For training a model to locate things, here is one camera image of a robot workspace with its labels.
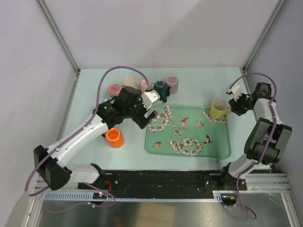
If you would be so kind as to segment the orange mug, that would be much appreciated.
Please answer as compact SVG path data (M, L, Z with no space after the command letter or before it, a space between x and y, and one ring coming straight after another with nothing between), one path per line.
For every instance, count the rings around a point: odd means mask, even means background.
M121 148L125 139L118 128L112 128L105 133L105 138L111 148Z

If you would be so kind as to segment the yellow mug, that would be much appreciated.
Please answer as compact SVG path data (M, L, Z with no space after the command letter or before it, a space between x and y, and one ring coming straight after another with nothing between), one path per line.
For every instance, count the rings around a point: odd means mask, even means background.
M224 100L216 99L212 102L210 107L210 117L212 119L219 119L229 113L231 113L231 107Z

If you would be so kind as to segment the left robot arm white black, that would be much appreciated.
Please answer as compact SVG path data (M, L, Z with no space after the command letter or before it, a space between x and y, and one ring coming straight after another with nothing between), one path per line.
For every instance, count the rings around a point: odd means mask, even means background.
M133 87L124 87L118 96L100 103L90 117L74 132L47 148L39 145L34 149L35 171L56 191L68 182L89 183L99 189L105 184L105 177L96 164L88 166L71 165L69 161L96 137L106 134L124 119L132 119L144 129L157 115L153 111L145 114L160 99L155 90L141 93Z

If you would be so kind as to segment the cream floral mug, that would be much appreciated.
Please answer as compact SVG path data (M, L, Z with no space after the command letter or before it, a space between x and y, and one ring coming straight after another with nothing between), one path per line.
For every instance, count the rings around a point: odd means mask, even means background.
M138 88L137 82L135 77L126 77L123 80L123 86L124 87L133 87L135 89Z

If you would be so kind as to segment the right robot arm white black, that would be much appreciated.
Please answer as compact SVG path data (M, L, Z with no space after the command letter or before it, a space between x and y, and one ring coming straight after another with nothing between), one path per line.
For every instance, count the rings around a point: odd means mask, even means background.
M238 116L252 110L258 120L245 145L244 154L221 170L219 185L226 190L236 188L246 174L259 165L276 164L282 157L292 134L292 128L282 123L276 111L276 100L272 97L271 85L258 83L252 94L246 95L234 83L227 88L231 111Z

